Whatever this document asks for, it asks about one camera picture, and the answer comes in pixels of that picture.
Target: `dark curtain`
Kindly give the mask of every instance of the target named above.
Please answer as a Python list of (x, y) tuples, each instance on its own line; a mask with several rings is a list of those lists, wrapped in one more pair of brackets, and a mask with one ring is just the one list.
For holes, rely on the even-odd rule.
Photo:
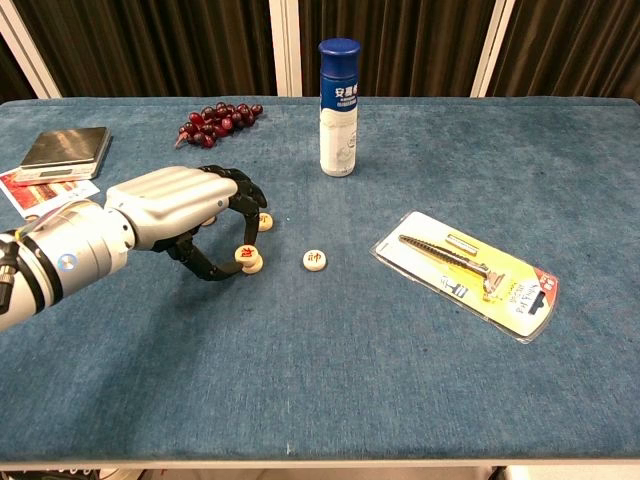
[(29, 98), (36, 98), (36, 94), (0, 35), (0, 103)]
[(268, 0), (14, 0), (63, 96), (275, 95)]
[(517, 0), (487, 95), (640, 101), (640, 1)]
[(495, 0), (299, 0), (302, 91), (319, 95), (318, 43), (362, 45), (359, 92), (469, 96)]

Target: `robotic hand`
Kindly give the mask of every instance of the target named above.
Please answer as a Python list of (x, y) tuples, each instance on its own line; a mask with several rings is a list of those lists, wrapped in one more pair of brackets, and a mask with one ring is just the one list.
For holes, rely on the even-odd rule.
[(244, 215), (244, 243), (258, 235), (260, 188), (240, 170), (167, 167), (107, 190), (104, 208), (68, 203), (0, 234), (0, 330), (116, 272), (129, 250), (166, 251), (198, 278), (223, 280), (242, 265), (212, 264), (193, 236), (226, 208)]

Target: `table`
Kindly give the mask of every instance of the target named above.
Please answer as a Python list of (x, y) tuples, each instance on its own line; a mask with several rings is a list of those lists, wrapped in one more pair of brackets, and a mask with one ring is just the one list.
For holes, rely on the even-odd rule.
[[(237, 104), (238, 98), (223, 99)], [(43, 130), (107, 125), (95, 183), (216, 163), (264, 190), (265, 268), (222, 283), (165, 254), (0, 333), (0, 463), (637, 459), (640, 107), (589, 98), (362, 98), (354, 174), (324, 175), (318, 99), (261, 101), (251, 130), (172, 148), (218, 99), (0, 106), (2, 171)], [(0, 199), (0, 229), (21, 224)], [(420, 210), (560, 279), (522, 345), (378, 262)], [(232, 255), (241, 217), (196, 237)], [(302, 254), (323, 250), (321, 273)]]

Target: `digital kitchen scale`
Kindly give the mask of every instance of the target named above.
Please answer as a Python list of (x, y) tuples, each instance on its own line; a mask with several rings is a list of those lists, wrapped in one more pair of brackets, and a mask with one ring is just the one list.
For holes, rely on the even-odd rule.
[(110, 139), (106, 127), (43, 132), (24, 157), (14, 182), (37, 185), (94, 178)]

